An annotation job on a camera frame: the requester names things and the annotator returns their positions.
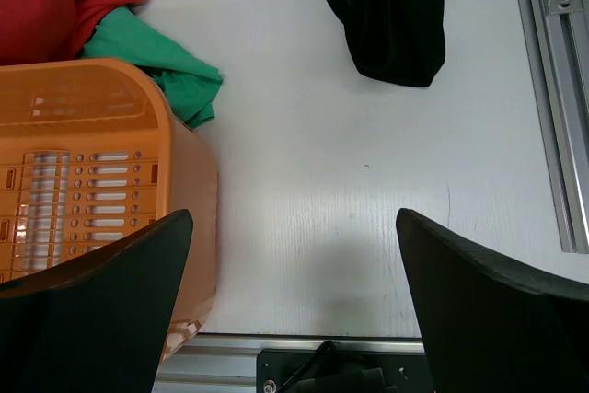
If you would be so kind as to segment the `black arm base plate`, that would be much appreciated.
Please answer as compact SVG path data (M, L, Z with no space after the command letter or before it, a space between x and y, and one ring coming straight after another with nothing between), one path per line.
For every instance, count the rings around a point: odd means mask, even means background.
M434 392L427 358L360 342L308 349L265 348L256 359L258 392Z

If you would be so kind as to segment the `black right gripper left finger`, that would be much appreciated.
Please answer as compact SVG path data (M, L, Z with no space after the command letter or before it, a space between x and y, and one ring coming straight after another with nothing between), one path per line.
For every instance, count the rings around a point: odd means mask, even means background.
M149 392L188 257L178 210L1 285L4 392Z

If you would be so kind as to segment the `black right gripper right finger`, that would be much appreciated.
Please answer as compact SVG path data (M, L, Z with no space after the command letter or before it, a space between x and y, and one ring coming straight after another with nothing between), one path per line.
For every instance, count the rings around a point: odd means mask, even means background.
M400 254L438 392L585 392L588 286L410 209Z

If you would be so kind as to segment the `black tank top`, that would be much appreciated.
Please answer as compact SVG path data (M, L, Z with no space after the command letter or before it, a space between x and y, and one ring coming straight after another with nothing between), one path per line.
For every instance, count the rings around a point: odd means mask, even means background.
M357 71L429 87L445 63L445 0L326 0L344 28Z

